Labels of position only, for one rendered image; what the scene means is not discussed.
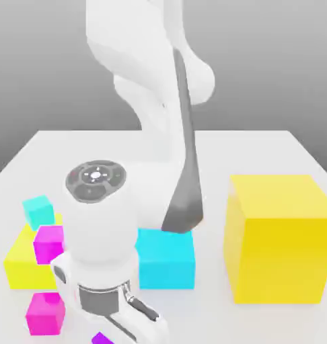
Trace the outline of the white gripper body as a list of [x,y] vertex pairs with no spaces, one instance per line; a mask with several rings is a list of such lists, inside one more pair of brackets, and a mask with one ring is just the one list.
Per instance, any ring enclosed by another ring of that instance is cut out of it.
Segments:
[[113,344],[170,344],[167,322],[160,317],[149,320],[143,313],[130,306],[103,305],[98,313],[72,306],[79,328],[91,335],[103,334]]

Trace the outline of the small purple cube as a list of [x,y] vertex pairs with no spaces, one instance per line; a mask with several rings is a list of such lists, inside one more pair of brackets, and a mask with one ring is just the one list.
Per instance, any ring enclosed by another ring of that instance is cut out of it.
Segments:
[[103,333],[99,332],[92,337],[92,344],[114,344]]

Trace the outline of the small magenta cube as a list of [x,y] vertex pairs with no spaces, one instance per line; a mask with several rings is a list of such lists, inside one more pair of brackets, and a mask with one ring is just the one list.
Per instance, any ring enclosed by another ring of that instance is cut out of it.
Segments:
[[40,226],[33,241],[37,264],[49,265],[65,250],[62,225]]
[[65,303],[58,292],[34,293],[26,312],[31,336],[53,336],[61,333]]

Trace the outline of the small cyan cube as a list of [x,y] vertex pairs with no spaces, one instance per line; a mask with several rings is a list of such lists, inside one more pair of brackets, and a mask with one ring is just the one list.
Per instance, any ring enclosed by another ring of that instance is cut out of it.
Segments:
[[55,224],[54,209],[46,196],[24,200],[22,205],[26,220],[33,231],[37,231],[42,225]]

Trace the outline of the large cyan box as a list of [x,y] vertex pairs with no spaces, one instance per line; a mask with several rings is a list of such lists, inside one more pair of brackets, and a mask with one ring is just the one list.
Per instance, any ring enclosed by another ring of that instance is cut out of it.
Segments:
[[138,230],[139,287],[142,290],[192,290],[196,261],[191,232]]

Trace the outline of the large lemon yellow box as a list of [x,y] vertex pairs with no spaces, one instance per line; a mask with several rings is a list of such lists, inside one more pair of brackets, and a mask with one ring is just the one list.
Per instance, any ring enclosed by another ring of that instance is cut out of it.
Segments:
[[[63,225],[61,214],[56,213],[54,217],[55,224],[53,225]],[[55,290],[57,288],[50,264],[37,264],[33,246],[37,231],[33,231],[29,224],[25,224],[3,261],[9,287],[13,290]]]

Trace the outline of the large golden yellow box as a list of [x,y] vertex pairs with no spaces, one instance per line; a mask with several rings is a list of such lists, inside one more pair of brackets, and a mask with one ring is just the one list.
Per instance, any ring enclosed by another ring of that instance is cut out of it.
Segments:
[[310,175],[231,175],[223,255],[236,304],[319,303],[327,195]]

